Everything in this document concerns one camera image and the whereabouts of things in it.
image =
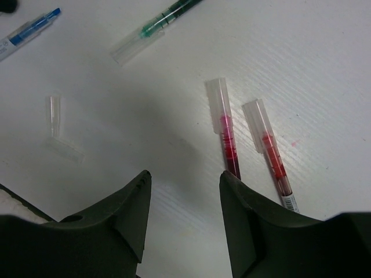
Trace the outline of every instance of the white label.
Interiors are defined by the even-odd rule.
[[[7,58],[10,54],[17,50],[17,46],[12,44],[8,38],[0,40],[0,61]]]
[[[299,213],[299,208],[297,207],[294,194],[291,194],[289,196],[282,196],[282,201],[283,206],[286,207],[288,210]]]

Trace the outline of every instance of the pen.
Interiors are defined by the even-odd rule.
[[[217,78],[205,83],[210,102],[214,132],[220,135],[227,169],[241,179],[233,133],[233,120],[225,78]]]
[[[53,23],[60,12],[61,11],[58,8],[48,14],[43,14],[37,19],[23,24],[20,28],[15,30],[6,38],[1,39],[0,61],[7,58],[7,56],[11,55],[19,47],[23,46],[25,43],[39,35],[42,30]]]
[[[283,206],[299,213],[263,101],[251,101],[243,106],[243,111],[248,121],[256,151],[264,154],[268,166],[272,169]]]
[[[166,26],[173,23],[178,17],[201,1],[202,0],[177,1],[121,41],[121,43],[111,51],[112,58],[120,65],[123,65],[163,36],[165,33],[162,30]]]

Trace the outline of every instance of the black object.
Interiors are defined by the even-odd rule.
[[[0,277],[136,277],[146,237],[151,175],[61,222],[0,216]]]
[[[318,221],[289,211],[229,172],[220,199],[233,277],[369,277],[371,213]]]
[[[17,0],[0,0],[0,12],[14,13],[18,7]]]

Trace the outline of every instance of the tabletop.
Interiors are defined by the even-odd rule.
[[[224,170],[205,84],[225,77],[242,181],[279,202],[241,106],[262,98],[302,214],[371,210],[371,2],[204,0],[123,67],[109,55],[174,0],[23,1],[3,38],[61,16],[0,63],[0,183],[56,220],[152,174],[142,277],[231,277]],[[63,140],[45,147],[45,98]]]

